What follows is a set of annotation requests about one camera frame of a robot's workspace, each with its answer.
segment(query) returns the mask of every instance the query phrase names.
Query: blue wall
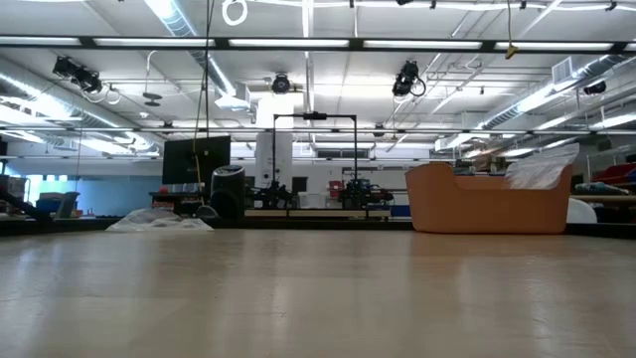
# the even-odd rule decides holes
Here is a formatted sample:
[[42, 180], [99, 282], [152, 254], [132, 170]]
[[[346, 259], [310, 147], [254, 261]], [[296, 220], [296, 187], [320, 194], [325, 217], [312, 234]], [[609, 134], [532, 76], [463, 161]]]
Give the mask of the blue wall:
[[[159, 176], [110, 176], [80, 179], [78, 209], [86, 214], [124, 216], [136, 209], [150, 208], [149, 192], [161, 187]], [[40, 192], [66, 193], [76, 190], [76, 181], [42, 182]]]

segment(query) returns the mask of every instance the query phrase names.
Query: black monitor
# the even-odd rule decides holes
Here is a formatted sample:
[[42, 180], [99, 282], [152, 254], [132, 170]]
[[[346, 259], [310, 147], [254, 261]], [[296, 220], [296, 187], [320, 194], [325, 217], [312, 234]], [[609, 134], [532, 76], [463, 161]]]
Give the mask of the black monitor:
[[[163, 154], [163, 184], [198, 183], [197, 161], [192, 150], [193, 139], [165, 142]], [[199, 158], [201, 181], [210, 191], [212, 172], [230, 164], [230, 137], [198, 138], [195, 144]]]

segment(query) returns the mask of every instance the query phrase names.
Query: white plastic sheet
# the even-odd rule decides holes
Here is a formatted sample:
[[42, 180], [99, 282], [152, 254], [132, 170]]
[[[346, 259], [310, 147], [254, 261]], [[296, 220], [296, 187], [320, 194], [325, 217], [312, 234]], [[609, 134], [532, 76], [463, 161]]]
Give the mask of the white plastic sheet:
[[553, 189], [563, 168], [574, 162], [578, 143], [546, 150], [511, 164], [506, 180], [511, 189]]
[[160, 209], [139, 209], [106, 229], [114, 233], [213, 231], [201, 219], [183, 219]]

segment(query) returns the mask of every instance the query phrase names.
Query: ceiling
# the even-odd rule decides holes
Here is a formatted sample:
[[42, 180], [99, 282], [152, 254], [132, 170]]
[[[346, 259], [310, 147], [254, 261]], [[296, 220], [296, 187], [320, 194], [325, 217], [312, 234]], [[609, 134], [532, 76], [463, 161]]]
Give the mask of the ceiling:
[[[300, 1], [287, 1], [300, 4]], [[322, 1], [315, 0], [319, 6]], [[495, 2], [477, 2], [492, 4]], [[532, 4], [550, 5], [529, 2]], [[598, 5], [604, 2], [562, 1], [561, 7]], [[636, 9], [636, 2], [621, 1]], [[199, 35], [205, 34], [206, 1], [181, 0], [185, 15]], [[313, 15], [313, 36], [316, 37], [382, 37], [382, 38], [449, 38], [506, 39], [507, 10], [465, 11], [438, 8], [348, 6], [316, 7]], [[169, 36], [170, 33], [144, 0], [92, 1], [25, 1], [4, 0], [0, 12], [0, 34], [30, 35], [98, 35], [98, 36]], [[247, 1], [248, 15], [237, 26], [223, 19], [222, 1], [216, 1], [211, 34], [221, 36], [302, 37], [302, 10], [298, 6], [273, 5]], [[230, 7], [231, 18], [239, 16], [239, 6]], [[513, 9], [513, 38], [551, 41], [631, 41], [636, 30], [626, 24], [636, 21], [636, 12], [613, 11], [539, 11]], [[98, 105], [142, 126], [159, 126], [173, 121], [178, 126], [194, 126], [198, 116], [202, 69], [185, 52], [158, 52], [151, 58], [148, 91], [164, 96], [161, 106], [148, 107], [141, 94], [146, 90], [147, 51], [91, 51], [0, 48], [0, 57], [28, 69], [68, 90], [78, 89], [61, 81], [51, 70], [57, 56], [70, 56], [96, 70], [101, 79], [122, 94], [118, 104], [105, 100]], [[505, 105], [524, 91], [548, 81], [552, 66], [566, 58], [563, 55], [516, 55], [505, 60], [503, 55], [428, 53], [324, 53], [315, 52], [314, 109], [328, 113], [350, 114], [359, 118], [361, 126], [385, 123], [403, 128], [463, 127], [464, 112], [485, 113]], [[223, 51], [214, 56], [222, 71], [234, 82], [247, 84], [254, 98], [267, 95], [266, 78], [276, 73], [288, 73], [300, 92], [287, 94], [295, 109], [302, 111], [305, 85], [305, 56], [302, 52]], [[432, 63], [427, 75], [425, 96], [398, 107], [391, 93], [396, 73], [404, 61], [417, 61], [420, 71]], [[463, 90], [451, 100], [445, 100], [457, 87]], [[99, 100], [105, 90], [92, 96]], [[251, 117], [244, 112], [221, 110], [211, 95], [211, 118], [214, 126], [251, 126]], [[536, 108], [546, 120], [562, 115], [575, 107], [573, 93]], [[142, 118], [141, 112], [148, 113]], [[316, 123], [325, 126], [350, 126], [346, 120]], [[171, 138], [186, 137], [176, 134]], [[433, 141], [436, 135], [413, 135], [407, 141]], [[253, 140], [253, 135], [235, 135], [237, 140]]]

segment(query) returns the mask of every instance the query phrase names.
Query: ceiling duct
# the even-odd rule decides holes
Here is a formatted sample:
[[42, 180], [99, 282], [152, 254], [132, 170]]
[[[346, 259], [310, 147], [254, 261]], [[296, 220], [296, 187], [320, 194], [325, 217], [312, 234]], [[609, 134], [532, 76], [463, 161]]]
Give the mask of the ceiling duct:
[[[173, 36], [198, 36], [195, 28], [191, 25], [177, 0], [145, 0], [145, 2]], [[237, 96], [237, 90], [221, 71], [211, 54], [207, 54], [206, 56], [205, 50], [191, 50], [188, 51], [188, 53], [199, 66], [203, 69], [208, 69], [208, 77], [217, 88], [217, 92], [221, 97]], [[246, 99], [247, 98], [224, 100], [218, 102], [217, 105], [223, 109], [249, 110], [249, 102]]]
[[[522, 114], [548, 103], [557, 96], [568, 90], [581, 89], [589, 86], [607, 71], [631, 60], [631, 57], [620, 55], [605, 55], [589, 63], [578, 66], [575, 70], [569, 71], [569, 77], [561, 77], [562, 80], [554, 83], [552, 81], [542, 83], [529, 90], [524, 95], [518, 96], [512, 104], [496, 108], [484, 115], [484, 120], [477, 125], [476, 129], [493, 129], [511, 119], [518, 118]], [[436, 147], [448, 149], [451, 144], [457, 146], [471, 138], [470, 135], [438, 139]]]
[[[8, 96], [27, 101], [29, 107], [45, 116], [64, 118], [81, 117], [81, 121], [68, 121], [75, 127], [132, 127], [134, 123], [88, 102], [29, 71], [0, 59], [0, 87]], [[150, 133], [124, 133], [127, 137], [144, 140], [152, 151], [160, 150], [163, 139]]]

